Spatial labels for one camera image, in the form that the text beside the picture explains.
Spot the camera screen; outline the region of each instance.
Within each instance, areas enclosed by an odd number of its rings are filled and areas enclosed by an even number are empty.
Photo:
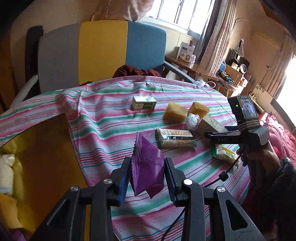
[[[250,98],[238,98],[238,100],[246,120],[257,118],[256,110]]]

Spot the curtain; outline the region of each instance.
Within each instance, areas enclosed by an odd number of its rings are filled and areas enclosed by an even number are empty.
[[[232,35],[237,0],[222,0],[218,18],[201,59],[199,71],[216,75]]]
[[[211,5],[213,4],[213,10],[211,11],[211,8],[209,9],[207,21],[193,52],[193,54],[196,55],[196,64],[200,64],[202,56],[205,53],[206,47],[213,34],[219,10],[221,7],[221,2],[222,0],[211,0]]]
[[[275,97],[281,87],[285,77],[286,69],[293,57],[295,42],[292,37],[285,34],[284,43],[281,50],[277,52],[274,64],[272,65],[272,75],[270,79],[262,81],[261,86],[272,96]]]

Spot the hand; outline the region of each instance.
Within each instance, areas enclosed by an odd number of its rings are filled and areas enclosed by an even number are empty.
[[[239,155],[240,153],[241,148],[237,150],[237,154]],[[241,157],[241,160],[244,167],[248,165],[249,160],[261,161],[264,169],[266,170],[266,175],[269,175],[270,173],[276,171],[281,166],[281,162],[275,151],[273,150],[270,141],[267,142],[264,149],[259,149],[256,152],[251,152],[247,154],[244,153]]]

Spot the chair backrest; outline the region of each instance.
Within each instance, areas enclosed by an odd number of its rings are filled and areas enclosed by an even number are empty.
[[[71,24],[41,37],[41,93],[112,78],[122,65],[162,72],[166,32],[156,26],[102,20]]]

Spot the pink striped fabric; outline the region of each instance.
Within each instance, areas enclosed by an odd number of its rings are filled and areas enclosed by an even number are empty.
[[[133,96],[153,96],[156,107],[151,110],[131,109]],[[20,103],[0,116],[0,145],[18,133],[56,115],[65,114],[69,123],[79,165],[89,186],[109,177],[119,168],[125,156],[133,151],[137,132],[156,145],[156,128],[185,129],[185,124],[169,123],[163,113],[169,102],[189,108],[193,101],[210,108],[210,115],[222,125],[236,125],[227,99],[202,83],[189,84],[158,77],[120,77],[72,89],[47,92]],[[229,164],[212,158],[211,144],[198,133],[195,149],[165,148],[176,168],[187,178],[206,185],[216,179]],[[236,150],[238,145],[226,145]],[[243,200],[249,184],[249,172],[239,165],[230,171],[229,179],[212,185],[223,185],[236,200]],[[115,235],[120,240],[160,240],[162,234],[181,212],[170,202],[167,185],[149,198],[146,192],[134,197],[128,186],[121,207],[112,208]],[[208,210],[207,233],[210,232]],[[181,240],[183,218],[166,240]]]

